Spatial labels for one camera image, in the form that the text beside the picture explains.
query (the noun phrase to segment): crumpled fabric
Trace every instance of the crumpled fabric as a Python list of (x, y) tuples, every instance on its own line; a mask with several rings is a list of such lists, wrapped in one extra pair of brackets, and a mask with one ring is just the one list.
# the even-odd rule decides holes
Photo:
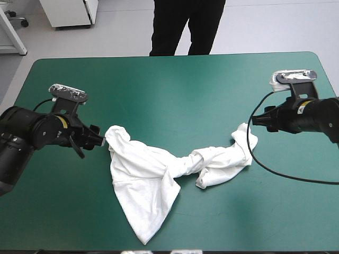
[[(200, 172), (196, 185), (205, 189), (231, 180), (252, 163), (246, 130), (247, 124), (243, 123), (231, 134), (235, 143), (230, 147), (196, 149), (182, 158), (131, 140), (123, 127), (112, 126), (107, 130), (114, 191), (143, 244), (160, 229), (180, 191), (174, 178)], [(251, 149), (257, 141), (250, 133)]]

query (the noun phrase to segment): green tabletop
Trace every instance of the green tabletop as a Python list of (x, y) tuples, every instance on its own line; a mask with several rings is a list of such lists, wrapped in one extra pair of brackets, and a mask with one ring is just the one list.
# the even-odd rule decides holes
[[(131, 138), (176, 156), (229, 146), (271, 91), (272, 73), (313, 69), (320, 98), (333, 90), (311, 52), (244, 55), (42, 59), (15, 103), (34, 108), (60, 83), (84, 90), (87, 125), (124, 126)], [(289, 96), (271, 96), (265, 106)], [(46, 103), (40, 112), (49, 112)], [(268, 133), (252, 127), (255, 154), (277, 171), (339, 180), (339, 151), (322, 133)], [(296, 182), (256, 163), (228, 183), (201, 190), (197, 175), (181, 191), (161, 229), (143, 246), (115, 196), (107, 144), (85, 151), (47, 146), (35, 152), (15, 189), (0, 198), (0, 249), (47, 250), (337, 250), (339, 186)]]

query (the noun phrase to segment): black trousers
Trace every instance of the black trousers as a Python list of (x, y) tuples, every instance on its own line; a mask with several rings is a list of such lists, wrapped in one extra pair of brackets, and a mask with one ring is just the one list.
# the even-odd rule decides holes
[(173, 56), (189, 21), (189, 55), (208, 55), (212, 49), (226, 0), (154, 0), (150, 56)]

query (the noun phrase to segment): yellow label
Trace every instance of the yellow label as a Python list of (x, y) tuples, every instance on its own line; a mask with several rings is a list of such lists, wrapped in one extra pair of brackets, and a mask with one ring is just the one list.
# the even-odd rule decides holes
[(298, 115), (302, 115), (303, 112), (304, 112), (304, 109), (305, 109), (306, 105), (307, 105), (308, 103), (310, 103), (310, 102), (311, 102), (311, 101), (305, 101), (305, 102), (301, 103), (300, 106), (299, 106), (299, 108), (298, 108), (297, 114), (298, 114)]
[(300, 106), (306, 106), (308, 103), (310, 103), (311, 101), (305, 101), (303, 102)]
[(59, 118), (60, 121), (63, 123), (64, 129), (67, 129), (68, 125), (67, 125), (67, 122), (65, 121), (65, 119), (63, 119), (61, 116), (58, 116), (58, 115), (57, 115), (57, 118)]

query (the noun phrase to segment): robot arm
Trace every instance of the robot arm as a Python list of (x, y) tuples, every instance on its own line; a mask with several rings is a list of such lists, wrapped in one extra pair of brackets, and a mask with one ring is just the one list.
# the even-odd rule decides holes
[(81, 158), (81, 147), (104, 145), (100, 128), (85, 126), (76, 114), (87, 101), (85, 92), (59, 84), (49, 91), (55, 102), (51, 113), (13, 106), (0, 116), (0, 196), (13, 189), (34, 151), (47, 144), (72, 147)]
[(339, 143), (339, 97), (319, 99), (313, 83), (316, 78), (312, 70), (275, 72), (270, 82), (273, 91), (291, 90), (291, 97), (253, 116), (253, 124), (265, 126), (269, 132), (322, 132)]

